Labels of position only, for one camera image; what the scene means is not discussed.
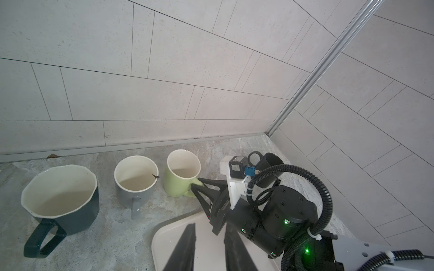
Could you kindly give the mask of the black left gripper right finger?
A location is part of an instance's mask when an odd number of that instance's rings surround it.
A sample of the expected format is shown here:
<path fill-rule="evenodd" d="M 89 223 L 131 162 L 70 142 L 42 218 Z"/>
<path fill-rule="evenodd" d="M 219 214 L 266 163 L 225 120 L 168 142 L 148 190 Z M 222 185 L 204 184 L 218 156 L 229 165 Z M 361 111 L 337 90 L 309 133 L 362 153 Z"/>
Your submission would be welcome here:
<path fill-rule="evenodd" d="M 247 251 L 237 229 L 226 224 L 224 235 L 225 259 L 227 271 L 257 271 L 252 257 Z"/>

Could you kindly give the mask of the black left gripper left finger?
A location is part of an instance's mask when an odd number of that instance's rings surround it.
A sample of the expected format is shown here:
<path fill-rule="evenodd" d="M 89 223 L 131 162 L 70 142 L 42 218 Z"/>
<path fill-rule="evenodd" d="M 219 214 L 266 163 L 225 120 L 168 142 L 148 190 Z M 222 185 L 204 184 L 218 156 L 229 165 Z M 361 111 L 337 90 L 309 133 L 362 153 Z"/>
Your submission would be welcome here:
<path fill-rule="evenodd" d="M 188 224 L 174 248 L 164 271 L 193 271 L 196 250 L 196 225 Z"/>

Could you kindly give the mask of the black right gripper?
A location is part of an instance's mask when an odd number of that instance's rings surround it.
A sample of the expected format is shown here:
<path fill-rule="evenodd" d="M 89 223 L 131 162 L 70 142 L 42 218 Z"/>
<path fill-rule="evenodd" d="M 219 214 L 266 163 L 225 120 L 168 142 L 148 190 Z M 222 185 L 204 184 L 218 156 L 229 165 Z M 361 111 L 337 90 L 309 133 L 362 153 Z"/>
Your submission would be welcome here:
<path fill-rule="evenodd" d="M 210 220 L 212 232 L 218 236 L 228 222 L 269 258 L 280 256 L 303 230 L 318 221 L 316 205 L 290 187 L 277 186 L 262 211 L 244 199 L 231 210 L 227 181 L 198 180 L 200 184 L 192 184 L 191 192 Z"/>

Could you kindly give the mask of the light green mug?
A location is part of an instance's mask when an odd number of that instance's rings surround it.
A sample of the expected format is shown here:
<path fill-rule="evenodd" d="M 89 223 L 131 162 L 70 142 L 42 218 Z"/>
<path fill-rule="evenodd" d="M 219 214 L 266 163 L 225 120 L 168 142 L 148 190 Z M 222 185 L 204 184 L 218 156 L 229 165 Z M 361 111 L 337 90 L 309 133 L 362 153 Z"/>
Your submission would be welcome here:
<path fill-rule="evenodd" d="M 167 157 L 167 166 L 163 177 L 163 187 L 172 197 L 188 196 L 195 198 L 191 185 L 203 186 L 198 180 L 201 171 L 199 158 L 188 150 L 174 150 Z"/>

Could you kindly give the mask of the black mug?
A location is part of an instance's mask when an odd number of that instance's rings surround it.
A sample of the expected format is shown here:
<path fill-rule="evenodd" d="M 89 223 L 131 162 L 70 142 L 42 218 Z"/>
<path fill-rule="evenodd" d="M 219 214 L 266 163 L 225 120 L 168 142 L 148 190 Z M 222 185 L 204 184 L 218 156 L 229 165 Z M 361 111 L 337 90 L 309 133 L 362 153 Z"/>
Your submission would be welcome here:
<path fill-rule="evenodd" d="M 251 156 L 254 154 L 259 156 L 259 161 L 256 164 L 252 163 L 250 159 Z M 253 151 L 247 156 L 247 159 L 248 159 L 248 164 L 251 167 L 255 167 L 255 169 L 259 171 L 263 171 L 272 166 L 278 166 L 284 164 L 284 162 L 278 156 L 270 152 L 267 152 L 264 155 L 262 155 L 262 153 L 260 153 L 259 151 Z M 270 185 L 274 184 L 282 174 L 283 174 L 282 172 L 278 172 L 273 175 L 267 176 L 262 181 L 258 182 L 257 186 L 265 189 Z"/>

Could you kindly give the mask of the grey mug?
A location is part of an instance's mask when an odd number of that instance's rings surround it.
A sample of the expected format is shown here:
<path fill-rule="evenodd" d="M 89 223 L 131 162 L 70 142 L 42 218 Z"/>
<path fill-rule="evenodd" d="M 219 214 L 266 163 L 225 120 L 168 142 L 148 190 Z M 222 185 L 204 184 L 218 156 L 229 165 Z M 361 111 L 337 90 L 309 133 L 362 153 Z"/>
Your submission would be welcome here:
<path fill-rule="evenodd" d="M 116 195 L 121 204 L 131 210 L 131 218 L 137 220 L 143 207 L 153 195 L 159 169 L 148 157 L 134 155 L 121 160 L 115 167 Z"/>

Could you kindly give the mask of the dark green mug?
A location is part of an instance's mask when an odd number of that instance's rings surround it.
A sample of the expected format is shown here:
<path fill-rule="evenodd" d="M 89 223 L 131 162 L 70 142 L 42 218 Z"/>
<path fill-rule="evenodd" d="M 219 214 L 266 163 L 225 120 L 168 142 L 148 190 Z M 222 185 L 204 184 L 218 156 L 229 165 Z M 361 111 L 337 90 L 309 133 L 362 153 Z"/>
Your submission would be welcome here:
<path fill-rule="evenodd" d="M 87 230 L 96 220 L 97 176 L 73 164 L 49 168 L 24 188 L 21 206 L 39 222 L 24 245 L 24 256 L 46 258 L 67 236 Z"/>

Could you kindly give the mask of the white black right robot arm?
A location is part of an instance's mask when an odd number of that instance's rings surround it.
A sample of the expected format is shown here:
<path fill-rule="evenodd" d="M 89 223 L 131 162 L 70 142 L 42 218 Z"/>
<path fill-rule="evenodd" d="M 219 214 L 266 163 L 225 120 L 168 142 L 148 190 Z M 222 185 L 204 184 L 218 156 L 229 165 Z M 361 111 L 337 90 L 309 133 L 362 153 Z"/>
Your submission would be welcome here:
<path fill-rule="evenodd" d="M 273 186 L 249 203 L 246 199 L 230 199 L 226 181 L 200 179 L 191 191 L 197 197 L 218 235 L 228 224 L 250 240 L 269 258 L 283 257 L 297 238 L 307 233 L 318 221 L 316 205 L 297 190 Z M 287 262 L 283 271 L 431 271 L 433 256 L 420 250 L 395 250 L 371 245 L 330 231 L 317 236 L 308 234 Z"/>

